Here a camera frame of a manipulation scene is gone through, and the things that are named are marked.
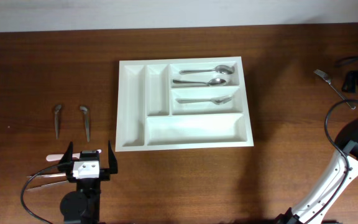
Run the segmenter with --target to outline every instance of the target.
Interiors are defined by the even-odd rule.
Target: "white plastic tray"
[[[235,68],[180,75],[180,70]],[[173,79],[224,86],[174,84]],[[232,100],[180,104],[179,98],[232,96]],[[253,146],[241,57],[120,61],[116,151]]]

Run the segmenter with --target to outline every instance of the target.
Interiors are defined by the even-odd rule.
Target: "wooden table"
[[[47,154],[103,149],[116,136],[120,60],[241,56],[254,147],[118,152],[119,173],[102,183],[106,223],[228,223],[275,218],[297,204],[327,166],[334,148],[323,119],[358,62],[358,24],[191,29],[91,30],[0,34],[0,223],[37,223],[21,207],[26,176],[50,165]],[[355,95],[345,94],[358,99]],[[52,108],[64,104],[60,138]],[[86,142],[79,105],[91,110]],[[335,135],[358,116],[346,105],[330,122]],[[36,180],[32,185],[54,180]],[[61,223],[63,184],[27,192],[38,215]],[[358,178],[327,219],[358,223]]]

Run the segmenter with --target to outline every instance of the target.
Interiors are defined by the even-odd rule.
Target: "spoon handle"
[[[193,82],[193,81],[184,81],[184,80],[173,80],[174,83],[176,84],[204,84],[204,85],[208,85],[208,83],[206,82]]]
[[[177,99],[178,103],[201,103],[210,101],[211,99]]]
[[[200,72],[213,72],[215,69],[206,69],[206,70],[182,70],[179,72],[180,75],[192,74],[192,73],[200,73]]]

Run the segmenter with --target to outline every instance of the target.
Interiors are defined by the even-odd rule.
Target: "white backdrop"
[[[358,0],[0,0],[0,32],[358,22]]]

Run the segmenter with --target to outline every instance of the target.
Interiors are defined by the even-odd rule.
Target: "fork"
[[[325,72],[323,72],[323,71],[321,71],[321,70],[318,70],[318,69],[316,69],[316,70],[314,71],[314,73],[317,74],[318,76],[320,76],[324,81],[326,81],[326,82],[328,83],[328,85],[329,85],[333,90],[335,90],[335,92],[342,98],[342,100],[347,100],[347,98],[346,98],[344,95],[342,95],[341,92],[339,92],[335,87],[332,86],[332,84],[331,84],[331,77],[328,76],[327,73],[325,73]],[[356,108],[356,106],[354,106],[352,103],[349,103],[349,102],[346,102],[346,103],[347,103],[347,105],[348,105],[352,110],[354,110],[354,109]]]

